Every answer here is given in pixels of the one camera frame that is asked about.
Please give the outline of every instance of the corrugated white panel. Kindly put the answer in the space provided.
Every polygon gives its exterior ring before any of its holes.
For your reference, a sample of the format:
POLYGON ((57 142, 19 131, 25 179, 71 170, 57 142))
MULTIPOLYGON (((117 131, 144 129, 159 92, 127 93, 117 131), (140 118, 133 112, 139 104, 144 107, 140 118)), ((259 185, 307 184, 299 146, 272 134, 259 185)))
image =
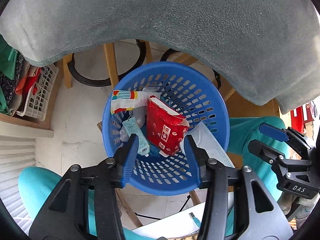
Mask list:
POLYGON ((24 168, 36 165, 35 145, 34 138, 0 136, 0 198, 26 234, 32 220, 26 220, 30 217, 20 198, 18 177, 24 168))

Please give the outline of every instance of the white plastic crate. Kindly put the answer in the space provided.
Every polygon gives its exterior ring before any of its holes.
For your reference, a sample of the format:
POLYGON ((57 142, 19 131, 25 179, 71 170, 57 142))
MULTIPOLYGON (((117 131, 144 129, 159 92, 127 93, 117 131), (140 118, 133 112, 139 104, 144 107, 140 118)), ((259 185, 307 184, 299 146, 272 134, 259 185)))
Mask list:
POLYGON ((24 110, 17 111, 17 115, 26 115, 44 121, 58 71, 59 69, 54 64, 41 68, 39 82, 35 82, 30 88, 24 110), (32 91, 35 85, 38 90, 35 95, 33 95, 32 91))

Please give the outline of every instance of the red paper package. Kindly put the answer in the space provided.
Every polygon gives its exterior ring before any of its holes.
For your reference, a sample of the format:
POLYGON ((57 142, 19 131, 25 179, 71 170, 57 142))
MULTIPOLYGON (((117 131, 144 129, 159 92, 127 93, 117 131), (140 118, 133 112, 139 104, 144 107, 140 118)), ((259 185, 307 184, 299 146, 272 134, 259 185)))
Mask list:
POLYGON ((187 119, 155 96, 148 99, 147 139, 168 155, 178 152, 183 134, 188 131, 187 119))

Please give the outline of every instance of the person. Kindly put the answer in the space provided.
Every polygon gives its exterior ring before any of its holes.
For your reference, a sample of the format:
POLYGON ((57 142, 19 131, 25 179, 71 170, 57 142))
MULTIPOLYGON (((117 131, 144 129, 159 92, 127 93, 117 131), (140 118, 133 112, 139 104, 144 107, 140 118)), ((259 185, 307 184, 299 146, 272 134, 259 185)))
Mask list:
MULTIPOLYGON (((257 139, 285 154, 289 158, 289 146, 284 142, 263 135, 259 132, 259 126, 262 123, 271 124, 277 128, 286 128, 283 121, 276 116, 252 117, 252 118, 230 118, 230 139, 228 151, 241 155, 243 165, 248 165, 256 172, 275 200, 281 196, 281 191, 276 188, 278 183, 276 175, 271 170, 271 165, 265 163, 257 156, 248 151, 248 144, 251 140, 257 139)), ((18 179, 20 196, 26 210, 32 220, 35 219, 43 203, 57 185, 61 176, 40 167, 25 168, 18 179)), ((89 231, 97 235, 94 217, 94 198, 93 191, 89 192, 89 231)), ((231 235, 233 231, 232 210, 227 218, 226 236, 231 235)), ((149 237, 140 236, 126 228, 124 235, 127 240, 150 240, 149 237)))

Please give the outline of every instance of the gray blanket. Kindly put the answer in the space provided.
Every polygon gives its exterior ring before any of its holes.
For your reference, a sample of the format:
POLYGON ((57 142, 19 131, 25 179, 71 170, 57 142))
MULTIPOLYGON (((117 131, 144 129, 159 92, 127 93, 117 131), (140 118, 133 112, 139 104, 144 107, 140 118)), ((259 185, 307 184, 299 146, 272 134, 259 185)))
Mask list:
POLYGON ((187 52, 282 113, 320 94, 310 0, 10 0, 0 33, 36 66, 126 38, 187 52))

